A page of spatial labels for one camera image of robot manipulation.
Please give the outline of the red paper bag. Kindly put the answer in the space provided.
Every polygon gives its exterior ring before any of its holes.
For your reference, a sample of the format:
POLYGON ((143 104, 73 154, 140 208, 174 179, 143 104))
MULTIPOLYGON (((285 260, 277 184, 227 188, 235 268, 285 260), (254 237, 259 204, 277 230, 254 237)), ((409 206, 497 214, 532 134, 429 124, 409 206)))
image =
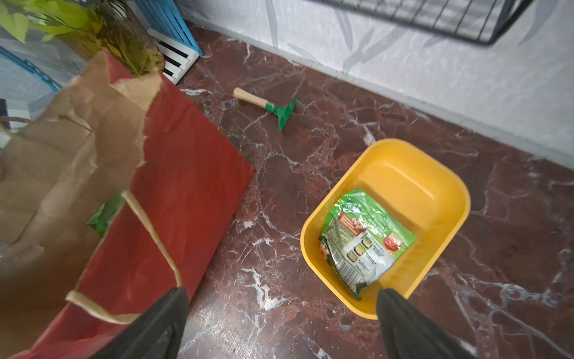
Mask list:
POLYGON ((93 358, 173 288, 190 304, 254 174, 165 76, 106 51, 5 134, 3 358, 93 358), (87 222, 120 191, 101 238, 87 222))

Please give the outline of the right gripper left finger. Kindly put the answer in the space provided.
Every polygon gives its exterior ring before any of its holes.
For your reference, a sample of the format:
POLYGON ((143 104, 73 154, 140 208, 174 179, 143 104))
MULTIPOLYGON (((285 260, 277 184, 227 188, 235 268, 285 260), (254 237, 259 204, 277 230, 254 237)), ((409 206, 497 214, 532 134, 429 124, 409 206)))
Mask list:
POLYGON ((188 311, 185 289, 173 288, 92 357, 176 358, 188 311))

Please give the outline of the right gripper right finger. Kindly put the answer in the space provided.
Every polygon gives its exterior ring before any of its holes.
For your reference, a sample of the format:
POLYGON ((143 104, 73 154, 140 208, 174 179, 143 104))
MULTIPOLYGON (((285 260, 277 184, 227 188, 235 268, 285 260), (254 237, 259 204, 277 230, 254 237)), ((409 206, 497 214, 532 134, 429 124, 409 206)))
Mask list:
POLYGON ((389 358, 474 357, 393 289, 379 291, 377 316, 389 358))

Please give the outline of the green packet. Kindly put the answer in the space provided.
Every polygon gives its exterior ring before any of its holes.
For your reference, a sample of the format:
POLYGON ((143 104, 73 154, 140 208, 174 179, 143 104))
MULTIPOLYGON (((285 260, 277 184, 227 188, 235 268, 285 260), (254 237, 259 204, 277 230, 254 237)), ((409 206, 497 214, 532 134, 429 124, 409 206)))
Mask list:
POLYGON ((103 238, 115 219, 115 216, 121 211, 125 199, 122 191, 115 194, 110 200, 105 202, 97 212, 88 220, 87 226, 94 229, 98 235, 103 238))
POLYGON ((361 189, 345 193, 330 209, 319 248, 351 295, 391 269, 418 238, 361 189))

